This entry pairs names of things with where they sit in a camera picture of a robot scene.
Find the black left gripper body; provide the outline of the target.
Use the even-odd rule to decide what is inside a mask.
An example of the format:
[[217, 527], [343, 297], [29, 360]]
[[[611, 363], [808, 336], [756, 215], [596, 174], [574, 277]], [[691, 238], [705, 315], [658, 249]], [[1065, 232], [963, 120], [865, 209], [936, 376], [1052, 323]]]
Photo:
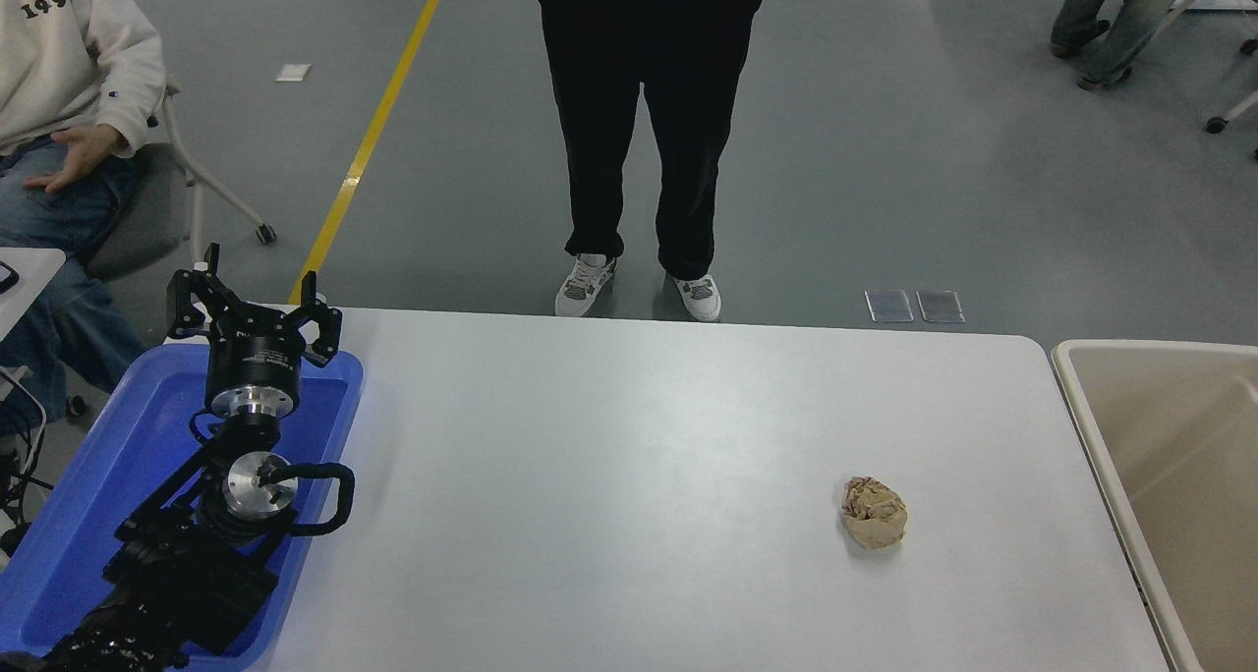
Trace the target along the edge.
[[238, 388], [274, 388], [289, 398], [299, 395], [299, 357], [306, 342], [282, 326], [286, 315], [269, 307], [224, 310], [208, 330], [206, 396]]

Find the seated person's hand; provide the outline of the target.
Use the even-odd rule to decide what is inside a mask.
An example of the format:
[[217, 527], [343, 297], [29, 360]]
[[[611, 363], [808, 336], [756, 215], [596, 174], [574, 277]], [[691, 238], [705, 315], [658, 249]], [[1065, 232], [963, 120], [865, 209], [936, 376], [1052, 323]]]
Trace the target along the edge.
[[28, 176], [23, 182], [24, 188], [42, 189], [47, 194], [63, 193], [93, 172], [112, 154], [130, 148], [121, 131], [108, 123], [60, 130], [52, 135], [52, 140], [65, 148], [64, 164], [55, 172]]

